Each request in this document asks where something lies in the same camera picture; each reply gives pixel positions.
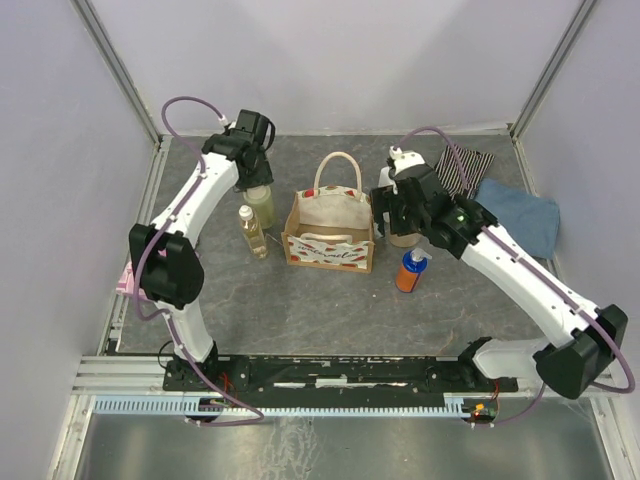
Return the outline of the watermelon print canvas bag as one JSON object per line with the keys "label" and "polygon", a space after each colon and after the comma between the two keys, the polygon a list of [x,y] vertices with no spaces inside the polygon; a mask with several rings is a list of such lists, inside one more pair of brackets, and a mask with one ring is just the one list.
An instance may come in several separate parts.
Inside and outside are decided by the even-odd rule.
{"label": "watermelon print canvas bag", "polygon": [[[322,185],[329,162],[344,159],[355,173],[355,185]],[[318,166],[313,186],[295,194],[282,232],[289,265],[369,274],[373,268],[373,213],[363,190],[361,170],[345,152],[328,154]]]}

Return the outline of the clear yellow liquid bottle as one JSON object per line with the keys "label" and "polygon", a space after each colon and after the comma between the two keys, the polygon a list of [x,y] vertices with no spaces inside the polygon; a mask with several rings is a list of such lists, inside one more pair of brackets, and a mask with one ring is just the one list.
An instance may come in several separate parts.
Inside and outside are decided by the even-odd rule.
{"label": "clear yellow liquid bottle", "polygon": [[257,214],[249,205],[242,205],[238,214],[240,226],[251,253],[256,258],[266,258],[268,249]]}

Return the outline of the pink printed cloth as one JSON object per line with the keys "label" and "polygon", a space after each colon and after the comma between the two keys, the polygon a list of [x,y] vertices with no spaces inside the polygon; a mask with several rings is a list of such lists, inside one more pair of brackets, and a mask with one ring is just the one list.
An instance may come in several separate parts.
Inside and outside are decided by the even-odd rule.
{"label": "pink printed cloth", "polygon": [[135,275],[131,259],[128,259],[125,267],[116,283],[115,292],[125,298],[134,298]]}

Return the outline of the blue towel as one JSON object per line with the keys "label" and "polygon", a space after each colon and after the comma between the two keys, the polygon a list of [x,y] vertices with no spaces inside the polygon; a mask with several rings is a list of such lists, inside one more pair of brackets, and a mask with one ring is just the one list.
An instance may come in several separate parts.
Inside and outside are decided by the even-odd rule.
{"label": "blue towel", "polygon": [[551,260],[560,224],[558,205],[524,190],[483,180],[475,200],[497,217],[511,237],[531,256]]}

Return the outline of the green bottle cream cap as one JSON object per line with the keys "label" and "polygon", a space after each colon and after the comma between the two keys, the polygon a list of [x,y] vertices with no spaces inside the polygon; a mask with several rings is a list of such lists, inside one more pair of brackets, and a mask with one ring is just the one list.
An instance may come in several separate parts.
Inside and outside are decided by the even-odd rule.
{"label": "green bottle cream cap", "polygon": [[268,185],[249,188],[243,193],[244,201],[256,213],[263,229],[271,228],[276,221],[275,206]]}

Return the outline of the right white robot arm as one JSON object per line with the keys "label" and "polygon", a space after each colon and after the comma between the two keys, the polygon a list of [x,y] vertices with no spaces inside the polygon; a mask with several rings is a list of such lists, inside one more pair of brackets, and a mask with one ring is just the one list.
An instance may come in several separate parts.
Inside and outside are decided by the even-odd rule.
{"label": "right white robot arm", "polygon": [[474,200],[449,196],[436,172],[420,156],[389,159],[388,184],[372,190],[374,222],[380,234],[419,234],[491,280],[538,326],[537,340],[482,341],[457,367],[468,390],[502,377],[537,378],[555,393],[577,399],[598,382],[613,361],[635,379],[621,353],[628,323],[616,305],[599,307],[564,285],[520,247],[496,217]]}

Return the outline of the striped cloth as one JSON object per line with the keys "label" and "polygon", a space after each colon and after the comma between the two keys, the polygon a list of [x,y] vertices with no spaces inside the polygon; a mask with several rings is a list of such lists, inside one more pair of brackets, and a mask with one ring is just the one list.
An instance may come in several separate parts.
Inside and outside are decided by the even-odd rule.
{"label": "striped cloth", "polygon": [[447,146],[435,165],[435,172],[450,197],[463,195],[473,198],[485,174],[493,164],[495,155],[456,145],[457,162],[453,150]]}

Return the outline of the beige pump bottle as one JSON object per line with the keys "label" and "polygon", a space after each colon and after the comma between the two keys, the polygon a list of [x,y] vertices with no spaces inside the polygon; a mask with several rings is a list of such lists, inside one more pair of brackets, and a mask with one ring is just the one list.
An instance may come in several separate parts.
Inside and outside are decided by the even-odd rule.
{"label": "beige pump bottle", "polygon": [[421,235],[418,233],[408,235],[391,234],[389,236],[389,241],[393,246],[403,249],[414,247],[420,242],[420,239]]}

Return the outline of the orange bottle blue pump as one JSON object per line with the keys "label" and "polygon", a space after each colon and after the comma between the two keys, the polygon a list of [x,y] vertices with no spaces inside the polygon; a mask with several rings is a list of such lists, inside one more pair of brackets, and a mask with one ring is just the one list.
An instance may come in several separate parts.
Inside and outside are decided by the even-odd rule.
{"label": "orange bottle blue pump", "polygon": [[412,293],[426,271],[431,255],[422,248],[416,247],[407,251],[396,275],[395,285],[403,293]]}

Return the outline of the white bottle black cap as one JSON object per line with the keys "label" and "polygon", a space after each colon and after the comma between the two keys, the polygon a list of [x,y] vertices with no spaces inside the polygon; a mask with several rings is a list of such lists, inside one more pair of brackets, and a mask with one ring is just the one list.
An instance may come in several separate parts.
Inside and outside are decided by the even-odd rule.
{"label": "white bottle black cap", "polygon": [[397,187],[393,179],[393,168],[385,166],[380,170],[378,187],[379,188],[391,188],[394,192],[397,192]]}

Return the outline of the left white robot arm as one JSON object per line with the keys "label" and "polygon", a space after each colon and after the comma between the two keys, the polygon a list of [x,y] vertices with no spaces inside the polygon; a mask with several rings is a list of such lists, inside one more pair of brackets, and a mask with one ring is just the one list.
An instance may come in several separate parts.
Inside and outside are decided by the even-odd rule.
{"label": "left white robot arm", "polygon": [[194,149],[193,173],[168,207],[129,232],[133,302],[143,320],[162,317],[178,358],[190,361],[186,378],[199,390],[215,387],[221,368],[207,332],[199,297],[204,269],[195,248],[218,203],[230,190],[267,186],[273,175],[267,151],[275,137],[263,114],[241,110],[235,121],[219,118],[223,131]]}

